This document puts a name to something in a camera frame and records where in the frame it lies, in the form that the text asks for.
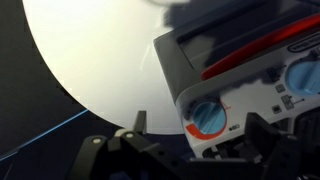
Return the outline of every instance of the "blue dial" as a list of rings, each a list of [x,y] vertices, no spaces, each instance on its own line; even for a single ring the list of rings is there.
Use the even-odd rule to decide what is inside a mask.
[[[287,86],[299,95],[315,95],[320,92],[320,61],[305,61],[289,67]]]
[[[219,103],[205,102],[193,113],[193,122],[203,134],[218,133],[226,124],[226,114]]]

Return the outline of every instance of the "dial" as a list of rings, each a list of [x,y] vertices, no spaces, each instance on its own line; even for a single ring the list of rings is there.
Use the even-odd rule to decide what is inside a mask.
[[[193,113],[193,122],[203,134],[215,134],[223,130],[227,118],[220,103],[204,102]]]
[[[298,95],[320,93],[320,61],[304,61],[290,66],[286,83]]]

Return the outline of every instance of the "control panel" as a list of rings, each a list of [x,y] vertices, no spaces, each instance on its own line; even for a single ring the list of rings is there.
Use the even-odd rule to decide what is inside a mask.
[[[248,112],[269,123],[289,119],[292,132],[298,115],[319,107],[319,39],[312,34],[185,90],[176,106],[196,156],[244,134]]]

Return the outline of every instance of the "white circular surface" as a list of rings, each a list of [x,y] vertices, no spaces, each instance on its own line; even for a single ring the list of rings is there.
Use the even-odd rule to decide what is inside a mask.
[[[191,0],[23,3],[45,62],[77,101],[126,128],[132,128],[139,110],[146,110],[148,133],[179,134],[183,128],[153,46],[155,38],[172,30],[165,21],[173,1],[183,12],[188,7],[184,3]],[[181,23],[228,2],[197,1]]]

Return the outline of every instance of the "knob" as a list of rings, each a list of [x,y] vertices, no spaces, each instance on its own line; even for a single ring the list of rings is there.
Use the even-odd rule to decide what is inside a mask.
[[[193,113],[193,122],[203,134],[220,132],[226,124],[226,114],[220,103],[204,102]]]
[[[304,61],[290,66],[286,83],[298,95],[320,93],[320,61]]]

